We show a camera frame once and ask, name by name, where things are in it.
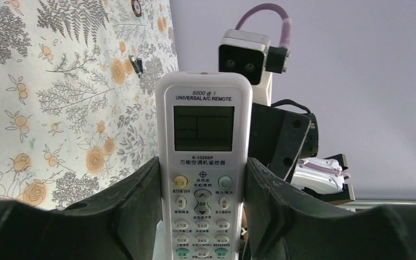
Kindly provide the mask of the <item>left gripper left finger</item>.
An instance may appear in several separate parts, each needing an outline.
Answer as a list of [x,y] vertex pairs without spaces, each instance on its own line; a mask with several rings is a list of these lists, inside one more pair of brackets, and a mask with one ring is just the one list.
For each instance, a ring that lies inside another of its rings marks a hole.
[[0,200],[0,259],[152,259],[162,218],[158,158],[64,210]]

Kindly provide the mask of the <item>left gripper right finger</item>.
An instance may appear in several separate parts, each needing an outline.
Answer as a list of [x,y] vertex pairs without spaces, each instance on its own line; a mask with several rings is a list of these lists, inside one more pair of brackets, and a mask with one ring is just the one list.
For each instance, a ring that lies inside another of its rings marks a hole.
[[416,205],[352,212],[314,198],[249,158],[249,259],[416,259]]

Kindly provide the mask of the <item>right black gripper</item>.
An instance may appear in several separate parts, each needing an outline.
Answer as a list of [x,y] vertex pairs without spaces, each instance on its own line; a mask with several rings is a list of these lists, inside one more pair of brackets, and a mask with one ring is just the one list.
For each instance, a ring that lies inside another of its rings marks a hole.
[[307,107],[296,102],[252,104],[248,156],[276,176],[291,181],[297,161],[316,157],[318,150],[316,116]]

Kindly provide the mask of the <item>white AC remote control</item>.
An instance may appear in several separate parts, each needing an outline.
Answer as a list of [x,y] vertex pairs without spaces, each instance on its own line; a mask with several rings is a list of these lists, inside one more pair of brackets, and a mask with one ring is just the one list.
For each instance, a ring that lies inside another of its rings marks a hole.
[[238,259],[252,87],[177,71],[155,88],[165,259]]

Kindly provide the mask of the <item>small black battery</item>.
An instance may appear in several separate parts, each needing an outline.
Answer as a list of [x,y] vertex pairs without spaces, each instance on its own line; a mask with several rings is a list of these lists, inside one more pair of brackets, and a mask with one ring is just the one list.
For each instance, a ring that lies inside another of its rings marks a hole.
[[129,55],[128,58],[134,68],[134,71],[137,73],[138,77],[141,78],[144,73],[142,59],[137,58],[134,55]]

